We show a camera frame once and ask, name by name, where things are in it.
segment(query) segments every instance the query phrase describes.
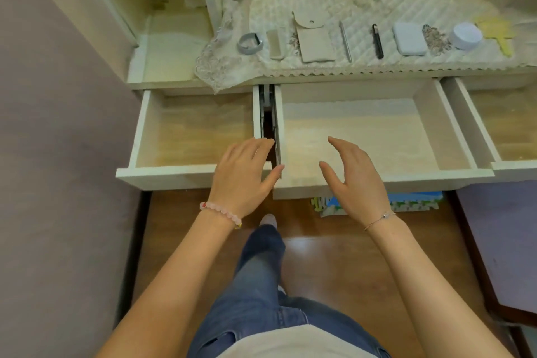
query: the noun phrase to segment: black pen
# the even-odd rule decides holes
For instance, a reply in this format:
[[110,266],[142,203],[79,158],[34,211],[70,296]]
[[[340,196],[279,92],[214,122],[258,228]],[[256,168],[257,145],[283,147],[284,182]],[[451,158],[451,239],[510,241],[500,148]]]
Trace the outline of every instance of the black pen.
[[384,51],[382,50],[382,43],[380,41],[379,28],[376,24],[373,24],[373,42],[375,43],[376,57],[381,60],[384,58]]

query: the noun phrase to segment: round white container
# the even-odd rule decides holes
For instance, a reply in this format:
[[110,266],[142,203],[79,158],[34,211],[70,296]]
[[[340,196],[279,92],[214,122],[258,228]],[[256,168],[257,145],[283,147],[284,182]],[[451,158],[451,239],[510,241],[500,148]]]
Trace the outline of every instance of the round white container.
[[449,35],[449,41],[460,50],[470,51],[483,40],[483,33],[473,23],[461,23],[455,26]]

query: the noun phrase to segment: foot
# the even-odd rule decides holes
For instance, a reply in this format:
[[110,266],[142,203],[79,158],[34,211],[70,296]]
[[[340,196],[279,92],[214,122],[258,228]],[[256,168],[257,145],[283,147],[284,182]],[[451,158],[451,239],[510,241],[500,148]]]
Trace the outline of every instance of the foot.
[[276,222],[276,217],[274,217],[272,214],[265,215],[261,222],[259,223],[259,226],[261,225],[272,225],[274,228],[278,229],[278,223]]

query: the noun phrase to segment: hand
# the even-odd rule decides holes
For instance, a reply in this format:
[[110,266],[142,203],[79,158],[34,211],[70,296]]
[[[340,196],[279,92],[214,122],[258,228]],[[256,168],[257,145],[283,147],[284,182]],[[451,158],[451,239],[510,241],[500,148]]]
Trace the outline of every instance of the hand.
[[339,151],[345,170],[345,183],[324,161],[319,163],[324,179],[343,209],[364,227],[391,210],[386,188],[366,152],[346,140],[329,137]]
[[241,219],[254,212],[284,169],[284,165],[277,166],[261,182],[263,165],[273,145],[273,139],[251,138],[229,146],[214,172],[208,201]]

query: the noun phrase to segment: beige pouch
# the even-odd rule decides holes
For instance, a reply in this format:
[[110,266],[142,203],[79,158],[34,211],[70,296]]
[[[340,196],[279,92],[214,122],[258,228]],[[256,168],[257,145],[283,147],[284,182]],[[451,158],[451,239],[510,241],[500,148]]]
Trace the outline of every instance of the beige pouch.
[[296,34],[299,37],[302,61],[334,61],[336,53],[330,42],[330,35],[324,26],[328,13],[315,9],[296,9],[293,11],[296,22]]

